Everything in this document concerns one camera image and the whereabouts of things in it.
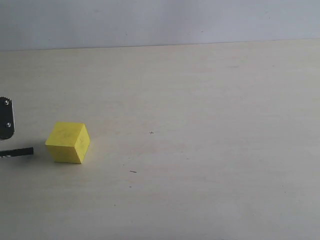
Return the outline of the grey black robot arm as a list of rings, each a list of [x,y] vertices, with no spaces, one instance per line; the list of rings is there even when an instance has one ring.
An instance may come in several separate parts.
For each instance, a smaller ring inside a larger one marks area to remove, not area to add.
[[[15,133],[15,115],[13,101],[0,97],[0,140],[8,140]]]

